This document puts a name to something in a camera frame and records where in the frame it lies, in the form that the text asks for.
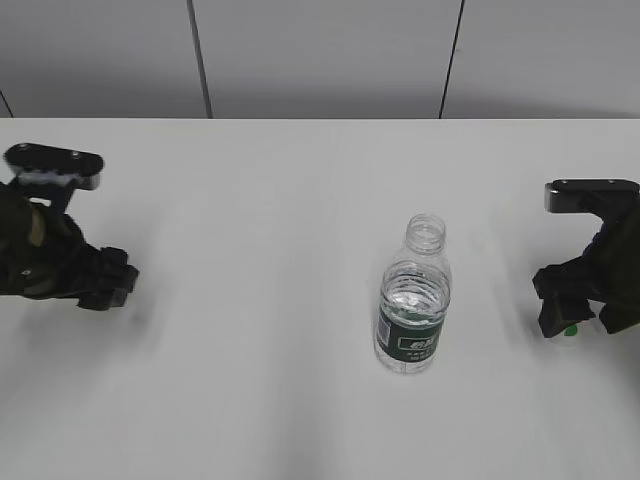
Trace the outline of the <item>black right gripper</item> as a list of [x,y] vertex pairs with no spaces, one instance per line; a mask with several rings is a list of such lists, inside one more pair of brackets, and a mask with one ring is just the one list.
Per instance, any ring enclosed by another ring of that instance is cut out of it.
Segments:
[[532,279],[542,301],[538,324],[545,338],[594,318],[589,299],[606,302],[599,320],[608,334],[640,322],[639,198],[622,215],[601,220],[578,262],[548,265]]

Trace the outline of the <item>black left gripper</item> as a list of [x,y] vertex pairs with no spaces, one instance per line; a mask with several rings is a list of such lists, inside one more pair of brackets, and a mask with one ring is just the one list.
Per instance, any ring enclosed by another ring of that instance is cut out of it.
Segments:
[[123,307],[139,270],[114,247],[90,246],[66,213],[75,187],[1,185],[1,294],[76,298],[85,310]]

